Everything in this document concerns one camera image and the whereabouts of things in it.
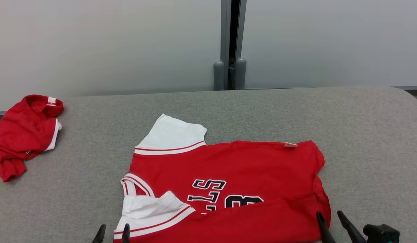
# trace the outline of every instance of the red jersey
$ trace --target red jersey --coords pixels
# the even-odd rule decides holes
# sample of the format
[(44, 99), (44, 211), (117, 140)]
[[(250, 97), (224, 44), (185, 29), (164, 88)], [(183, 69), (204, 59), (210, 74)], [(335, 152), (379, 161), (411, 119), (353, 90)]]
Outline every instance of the red jersey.
[(331, 210), (312, 141), (207, 146), (205, 131), (165, 115), (156, 121), (122, 179), (115, 242), (126, 223), (131, 241), (144, 243), (319, 240), (316, 211), (330, 222)]

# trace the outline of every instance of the gray fabric surface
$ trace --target gray fabric surface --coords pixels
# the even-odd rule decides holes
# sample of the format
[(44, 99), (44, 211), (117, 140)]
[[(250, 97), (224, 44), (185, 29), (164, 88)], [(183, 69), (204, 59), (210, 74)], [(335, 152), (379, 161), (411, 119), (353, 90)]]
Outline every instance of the gray fabric surface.
[(331, 232), (349, 242), (337, 210), (361, 230), (386, 223), (417, 242), (417, 100), (384, 87), (189, 92), (63, 100), (56, 148), (0, 180), (0, 243), (88, 243), (122, 210), (119, 180), (134, 146), (165, 113), (208, 129), (208, 144), (313, 140), (330, 198)]

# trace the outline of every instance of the white sleeve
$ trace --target white sleeve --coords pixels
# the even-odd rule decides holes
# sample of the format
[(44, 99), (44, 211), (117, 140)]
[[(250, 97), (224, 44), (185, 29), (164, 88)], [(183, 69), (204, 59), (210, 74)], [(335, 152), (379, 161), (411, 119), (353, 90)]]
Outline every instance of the white sleeve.
[(207, 129), (162, 114), (136, 149), (171, 150), (204, 142)]

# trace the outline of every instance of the red stripe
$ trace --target red stripe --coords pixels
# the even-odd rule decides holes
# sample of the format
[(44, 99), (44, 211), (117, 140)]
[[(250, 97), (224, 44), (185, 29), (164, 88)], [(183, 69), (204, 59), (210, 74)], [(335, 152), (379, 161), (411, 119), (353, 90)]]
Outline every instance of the red stripe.
[[(135, 178), (133, 178), (133, 177), (123, 177), (123, 178), (131, 178), (132, 180), (134, 180), (134, 181), (136, 181), (136, 182), (139, 182), (137, 179), (135, 179)], [(147, 191), (147, 193), (148, 194), (150, 194), (150, 191), (149, 190), (147, 190), (147, 188), (145, 188), (145, 186), (141, 183), (141, 182), (139, 182), (138, 183), (142, 188), (144, 188), (146, 191)]]
[[(148, 226), (148, 227), (145, 227), (145, 228), (140, 228), (140, 229), (132, 229), (130, 232), (135, 232), (135, 231), (142, 231), (142, 230), (146, 230), (146, 229), (150, 229), (150, 228), (153, 228), (153, 227), (157, 227), (157, 226), (159, 226), (159, 225), (162, 225), (162, 224), (164, 224), (164, 223), (168, 223), (169, 221), (171, 221), (171, 220), (173, 220), (173, 219), (175, 219), (176, 217), (178, 217), (180, 214), (182, 214), (182, 212), (184, 212), (186, 209), (188, 209), (188, 208), (190, 208), (190, 206), (187, 206), (185, 209), (183, 209), (182, 211), (180, 211), (178, 214), (176, 214), (174, 217), (172, 217), (172, 218), (170, 218), (169, 220), (167, 220), (167, 221), (165, 221), (165, 222), (163, 222), (163, 223), (158, 223), (158, 224), (156, 224), (156, 225), (153, 225), (153, 226)], [(114, 234), (123, 234), (123, 231), (120, 231), (120, 232), (115, 232)]]
[(195, 146), (197, 144), (203, 143), (204, 141), (201, 142), (197, 142), (193, 145), (187, 146), (187, 147), (181, 147), (181, 148), (172, 148), (172, 149), (147, 149), (147, 148), (137, 148), (135, 147), (135, 149), (137, 150), (144, 150), (144, 151), (173, 151), (173, 150), (180, 150), (180, 149), (185, 149), (185, 148), (190, 148), (191, 146)]
[(129, 195), (129, 192), (127, 190), (127, 184), (126, 183), (125, 183), (125, 187), (126, 187), (126, 195)]

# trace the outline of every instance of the white partition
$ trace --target white partition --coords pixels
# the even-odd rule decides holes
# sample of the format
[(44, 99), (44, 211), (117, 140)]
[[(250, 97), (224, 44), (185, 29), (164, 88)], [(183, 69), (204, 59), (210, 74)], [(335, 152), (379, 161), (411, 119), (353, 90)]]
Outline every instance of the white partition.
[(417, 86), (417, 0), (248, 0), (245, 88)]
[(0, 0), (0, 111), (33, 93), (213, 90), (220, 11), (220, 0)]

